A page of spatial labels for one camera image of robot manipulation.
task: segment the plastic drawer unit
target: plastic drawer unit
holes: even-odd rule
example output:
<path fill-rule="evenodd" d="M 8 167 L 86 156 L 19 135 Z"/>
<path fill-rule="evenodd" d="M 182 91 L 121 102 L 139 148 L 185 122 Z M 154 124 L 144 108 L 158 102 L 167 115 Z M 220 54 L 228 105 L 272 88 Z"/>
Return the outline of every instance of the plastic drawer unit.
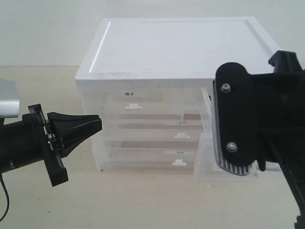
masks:
<path fill-rule="evenodd" d="M 193 169 L 214 154 L 202 142 L 213 141 L 217 68 L 271 72 L 277 49 L 254 18 L 104 19 L 75 77 L 85 113 L 102 117 L 92 137 L 98 169 Z"/>

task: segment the black plastic part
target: black plastic part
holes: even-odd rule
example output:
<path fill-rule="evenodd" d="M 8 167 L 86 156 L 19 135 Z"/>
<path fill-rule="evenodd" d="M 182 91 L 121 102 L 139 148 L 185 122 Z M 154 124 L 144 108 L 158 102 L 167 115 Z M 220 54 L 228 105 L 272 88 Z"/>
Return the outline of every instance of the black plastic part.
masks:
<path fill-rule="evenodd" d="M 251 75 L 237 63 L 217 70 L 221 149 L 236 166 L 257 160 L 264 171 L 266 161 L 279 163 L 300 208 L 295 228 L 305 229 L 305 71 L 294 52 L 277 51 L 269 64 L 274 73 Z M 221 90 L 224 83 L 230 92 Z M 237 144 L 237 152 L 227 151 L 228 142 Z"/>
<path fill-rule="evenodd" d="M 102 129 L 98 115 L 49 113 L 41 105 L 29 106 L 22 121 L 3 125 L 0 120 L 0 169 L 2 173 L 44 160 L 52 186 L 68 181 L 62 158 Z"/>

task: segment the wire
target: wire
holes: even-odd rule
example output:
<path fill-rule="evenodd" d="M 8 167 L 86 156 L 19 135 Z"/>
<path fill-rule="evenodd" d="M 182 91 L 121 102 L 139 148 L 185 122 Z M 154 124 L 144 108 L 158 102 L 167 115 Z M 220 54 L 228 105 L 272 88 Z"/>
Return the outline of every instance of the wire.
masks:
<path fill-rule="evenodd" d="M 7 201 L 5 213 L 4 213 L 3 216 L 0 218 L 0 222 L 1 222 L 1 221 L 6 217 L 6 214 L 8 213 L 9 208 L 10 208 L 10 197 L 9 197 L 8 191 L 7 191 L 7 189 L 6 189 L 6 187 L 5 187 L 5 184 L 4 184 L 4 181 L 3 181 L 2 172 L 0 172 L 0 182 L 1 182 L 1 184 L 2 184 L 3 191 L 4 191 L 4 193 L 5 193 L 6 201 Z"/>

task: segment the white background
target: white background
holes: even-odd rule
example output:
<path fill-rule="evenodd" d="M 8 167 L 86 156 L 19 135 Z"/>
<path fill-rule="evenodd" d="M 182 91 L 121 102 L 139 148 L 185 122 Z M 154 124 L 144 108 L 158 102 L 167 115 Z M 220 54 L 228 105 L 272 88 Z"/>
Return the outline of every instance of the white background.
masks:
<path fill-rule="evenodd" d="M 0 66 L 78 66 L 103 18 L 255 16 L 305 61 L 304 0 L 0 0 Z"/>

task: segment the table surface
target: table surface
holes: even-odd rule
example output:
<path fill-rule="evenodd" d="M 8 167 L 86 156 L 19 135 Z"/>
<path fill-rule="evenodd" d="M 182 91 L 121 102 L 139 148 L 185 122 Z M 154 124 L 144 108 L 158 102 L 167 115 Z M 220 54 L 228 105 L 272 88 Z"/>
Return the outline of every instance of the table surface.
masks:
<path fill-rule="evenodd" d="M 16 81 L 20 114 L 41 103 L 45 114 L 80 115 L 77 69 L 2 67 L 0 78 Z M 43 162 L 3 175 L 11 201 L 1 228 L 288 229 L 298 214 L 282 175 L 259 183 L 211 183 L 158 169 L 98 172 L 90 140 L 63 161 L 69 182 L 57 187 Z M 0 214 L 5 206 L 1 190 Z"/>

